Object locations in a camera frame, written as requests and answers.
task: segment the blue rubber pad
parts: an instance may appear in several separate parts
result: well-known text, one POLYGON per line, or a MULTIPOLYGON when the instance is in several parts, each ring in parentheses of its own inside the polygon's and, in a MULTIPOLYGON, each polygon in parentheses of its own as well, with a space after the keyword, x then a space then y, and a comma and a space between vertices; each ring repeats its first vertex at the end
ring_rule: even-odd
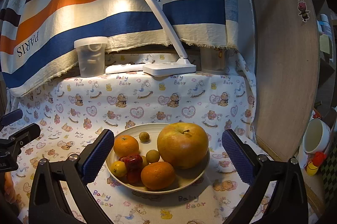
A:
POLYGON ((255 179, 253 173, 253 165, 247 158, 241 147, 227 131, 224 131, 222 133, 222 146, 230 157, 230 160, 237 170, 241 180, 244 183, 251 185, 255 179))
POLYGON ((112 131, 108 130, 96 149, 92 151, 87 161, 82 166, 83 182, 85 184, 94 182, 104 161, 114 146, 115 137, 112 131))

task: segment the white plate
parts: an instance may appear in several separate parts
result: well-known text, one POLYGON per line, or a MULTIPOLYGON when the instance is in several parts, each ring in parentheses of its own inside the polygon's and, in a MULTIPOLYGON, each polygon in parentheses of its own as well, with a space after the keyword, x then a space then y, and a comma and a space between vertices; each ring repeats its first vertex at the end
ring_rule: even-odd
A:
MULTIPOLYGON (((157 150, 157 138, 160 133, 160 131, 166 126, 168 123, 147 123, 147 124, 141 124, 134 127, 130 127, 121 133, 119 133, 115 138, 117 138, 120 135, 130 135, 134 137, 138 143, 139 143, 139 151, 142 156, 145 156, 146 153, 149 150, 155 149, 157 150), (147 143, 143 143, 139 140, 139 133, 145 131, 148 132, 150 135, 150 141, 147 143)), ((125 178, 117 178, 115 177, 111 171, 110 166, 113 162, 117 161, 119 157, 115 154, 114 150, 112 149, 107 156, 107 159, 105 161, 105 164, 107 166, 107 169, 109 170, 110 174, 114 179, 116 179, 119 183, 124 185, 125 187, 128 187, 131 190, 140 192, 140 193, 146 193, 146 194, 168 194, 173 193, 179 190, 182 190, 188 186, 190 186, 192 183, 197 181, 205 172, 205 169, 208 165, 208 162, 210 160, 210 153, 208 151, 207 155, 203 158, 203 160, 195 167, 189 168, 189 169, 175 169, 176 171, 176 180, 167 188, 158 190, 158 191, 149 191, 147 187, 145 186, 135 186, 131 185, 127 182, 125 178)))

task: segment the metal screw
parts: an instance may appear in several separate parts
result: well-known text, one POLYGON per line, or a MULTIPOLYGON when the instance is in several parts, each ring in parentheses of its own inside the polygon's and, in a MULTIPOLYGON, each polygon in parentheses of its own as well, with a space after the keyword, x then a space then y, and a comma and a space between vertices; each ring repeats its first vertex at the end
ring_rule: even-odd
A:
POLYGON ((79 156, 77 154, 72 154, 72 155, 69 156, 69 160, 70 161, 75 161, 75 160, 77 160, 78 157, 79 156))
POLYGON ((297 163, 298 163, 297 159, 295 159, 295 158, 292 158, 292 159, 290 160, 290 162, 291 162, 292 164, 297 164, 297 163))
POLYGON ((45 158, 40 159, 39 164, 44 165, 47 162, 45 158))
POLYGON ((262 162, 268 160, 267 156, 263 154, 258 155, 257 158, 262 162))

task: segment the striped blanket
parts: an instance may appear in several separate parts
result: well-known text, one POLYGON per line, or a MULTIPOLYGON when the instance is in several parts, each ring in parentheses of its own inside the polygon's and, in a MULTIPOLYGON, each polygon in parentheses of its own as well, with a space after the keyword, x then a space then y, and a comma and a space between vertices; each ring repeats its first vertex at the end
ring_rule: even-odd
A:
MULTIPOLYGON (((188 44, 235 48, 237 0, 157 0, 188 44)), ((107 36, 106 52, 169 39, 144 0, 4 0, 0 60, 11 94, 21 97, 77 64, 74 41, 107 36)))

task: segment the lamp arm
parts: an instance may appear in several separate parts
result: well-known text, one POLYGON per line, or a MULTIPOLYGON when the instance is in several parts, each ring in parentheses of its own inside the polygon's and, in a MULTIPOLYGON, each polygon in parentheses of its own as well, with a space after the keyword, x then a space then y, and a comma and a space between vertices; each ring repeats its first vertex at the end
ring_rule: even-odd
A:
POLYGON ((172 42, 176 52, 178 53, 180 58, 187 59, 187 53, 181 44, 176 32, 174 31, 172 25, 170 24, 169 20, 167 19, 166 15, 160 8, 159 4, 156 0, 145 0, 146 3, 149 5, 150 9, 158 19, 159 23, 163 27, 163 30, 167 34, 168 38, 172 42))

